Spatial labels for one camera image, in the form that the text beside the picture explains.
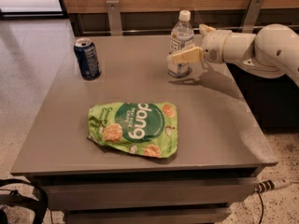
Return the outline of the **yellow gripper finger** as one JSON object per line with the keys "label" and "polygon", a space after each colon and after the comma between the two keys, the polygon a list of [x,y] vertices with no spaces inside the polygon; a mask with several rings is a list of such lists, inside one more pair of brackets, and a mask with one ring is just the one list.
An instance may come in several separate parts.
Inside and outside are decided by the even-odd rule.
{"label": "yellow gripper finger", "polygon": [[178,50],[167,56],[167,62],[171,64],[197,63],[203,59],[203,49],[197,46],[185,50]]}
{"label": "yellow gripper finger", "polygon": [[200,24],[199,25],[199,31],[202,37],[207,36],[209,33],[214,32],[215,28],[207,26],[205,24]]}

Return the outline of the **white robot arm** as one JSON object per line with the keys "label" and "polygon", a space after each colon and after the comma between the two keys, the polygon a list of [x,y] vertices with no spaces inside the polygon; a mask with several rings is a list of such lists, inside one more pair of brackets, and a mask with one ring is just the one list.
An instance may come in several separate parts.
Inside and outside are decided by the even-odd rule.
{"label": "white robot arm", "polygon": [[200,46],[191,43],[167,56],[167,63],[231,63],[257,77],[287,75],[299,86],[299,35],[281,24],[270,24],[257,34],[234,33],[201,24]]}

